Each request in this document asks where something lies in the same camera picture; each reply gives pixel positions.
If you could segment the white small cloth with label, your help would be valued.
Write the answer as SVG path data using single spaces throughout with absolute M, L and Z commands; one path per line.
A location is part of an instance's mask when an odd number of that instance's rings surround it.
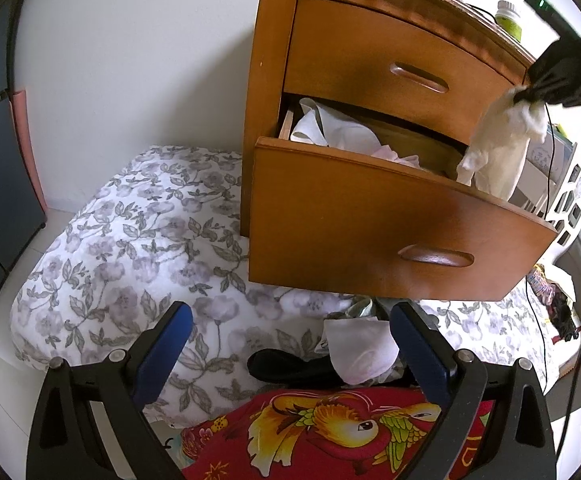
M 399 347 L 388 321 L 375 316 L 326 320 L 327 350 L 337 375 L 350 386 L 361 385 L 393 367 Z

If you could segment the cream white lace garment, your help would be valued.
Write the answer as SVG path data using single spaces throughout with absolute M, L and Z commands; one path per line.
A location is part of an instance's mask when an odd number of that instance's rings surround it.
M 464 156 L 457 181 L 506 202 L 522 175 L 528 145 L 543 143 L 548 130 L 545 102 L 516 101 L 526 87 L 507 90 L 481 116 Z

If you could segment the navy blue garment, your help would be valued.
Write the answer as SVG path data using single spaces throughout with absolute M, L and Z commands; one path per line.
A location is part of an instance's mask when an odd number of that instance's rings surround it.
M 338 390 L 345 382 L 328 356 L 304 360 L 278 349 L 262 349 L 247 360 L 251 377 L 287 389 Z

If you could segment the wooden drawer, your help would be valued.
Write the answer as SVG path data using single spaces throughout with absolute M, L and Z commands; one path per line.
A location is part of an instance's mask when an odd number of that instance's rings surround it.
M 332 0 L 299 0 L 284 90 L 397 117 L 462 143 L 510 81 L 420 27 Z
M 503 200 L 368 155 L 262 136 L 250 166 L 248 276 L 261 284 L 499 300 L 556 237 Z

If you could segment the pale green lace garment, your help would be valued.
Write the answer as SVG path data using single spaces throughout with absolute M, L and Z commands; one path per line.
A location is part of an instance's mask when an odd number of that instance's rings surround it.
M 358 298 L 344 310 L 327 315 L 327 320 L 351 320 L 352 318 L 376 318 L 376 307 L 370 297 Z

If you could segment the green pill bottle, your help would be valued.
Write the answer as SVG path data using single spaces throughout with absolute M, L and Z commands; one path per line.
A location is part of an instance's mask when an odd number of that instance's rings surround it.
M 522 41 L 522 26 L 519 24 L 519 14 L 514 4 L 507 0 L 499 0 L 495 14 L 496 23 L 502 27 L 517 42 Z

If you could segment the white cutout magazine rack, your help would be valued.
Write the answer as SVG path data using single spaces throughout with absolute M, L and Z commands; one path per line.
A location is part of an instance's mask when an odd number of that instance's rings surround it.
M 545 142 L 528 145 L 519 183 L 509 202 L 549 222 L 556 239 L 545 258 L 556 260 L 581 230 L 581 149 L 549 125 Z

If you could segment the red floral cushion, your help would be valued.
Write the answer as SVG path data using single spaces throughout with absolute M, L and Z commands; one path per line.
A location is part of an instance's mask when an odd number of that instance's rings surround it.
M 181 434 L 187 479 L 401 479 L 441 413 L 419 389 L 275 390 Z

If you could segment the floral grey white quilt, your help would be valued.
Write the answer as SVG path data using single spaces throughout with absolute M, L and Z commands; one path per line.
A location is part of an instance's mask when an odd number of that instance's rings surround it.
M 16 356 L 43 370 L 52 359 L 100 362 L 127 349 L 176 301 L 194 318 L 176 365 L 146 414 L 173 427 L 228 413 L 263 389 L 247 360 L 278 349 L 304 360 L 329 356 L 324 322 L 370 297 L 267 285 L 248 276 L 240 218 L 242 159 L 207 148 L 155 146 L 136 156 L 67 224 L 22 285 L 10 311 Z M 481 336 L 452 302 L 412 299 L 431 310 L 451 344 Z

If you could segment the colourful trinket pile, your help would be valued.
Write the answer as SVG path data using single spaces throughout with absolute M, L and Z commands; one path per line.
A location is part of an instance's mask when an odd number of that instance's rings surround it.
M 571 341 L 579 338 L 580 328 L 576 326 L 571 310 L 571 297 L 564 289 L 548 278 L 545 267 L 536 263 L 526 276 L 531 290 L 545 307 L 552 326 L 559 333 L 553 341 Z

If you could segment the wooden nightstand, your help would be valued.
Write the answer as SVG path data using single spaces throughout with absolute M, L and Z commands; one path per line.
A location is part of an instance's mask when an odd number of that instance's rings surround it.
M 244 230 L 257 243 L 409 244 L 551 236 L 528 212 L 455 182 L 481 113 L 527 79 L 530 56 L 453 0 L 260 0 L 244 129 Z M 411 169 L 281 138 L 307 96 L 382 128 Z

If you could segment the white garment with black label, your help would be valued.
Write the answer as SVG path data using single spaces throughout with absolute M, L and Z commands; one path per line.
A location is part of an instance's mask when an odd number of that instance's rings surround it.
M 373 155 L 382 147 L 375 133 L 356 119 L 309 98 L 302 98 L 299 105 L 304 116 L 289 140 L 362 155 Z

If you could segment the pink board by cabinet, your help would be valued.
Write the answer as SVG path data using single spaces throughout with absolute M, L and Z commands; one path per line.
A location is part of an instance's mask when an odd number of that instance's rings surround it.
M 36 160 L 34 159 L 33 154 L 28 121 L 27 93 L 25 90 L 14 92 L 12 98 L 10 99 L 10 104 L 12 104 L 15 131 L 17 134 L 22 159 L 24 160 L 28 176 L 30 178 L 34 192 L 36 193 L 36 198 L 38 199 L 42 210 L 44 212 L 48 212 L 48 204 L 45 200 L 39 173 L 36 169 Z

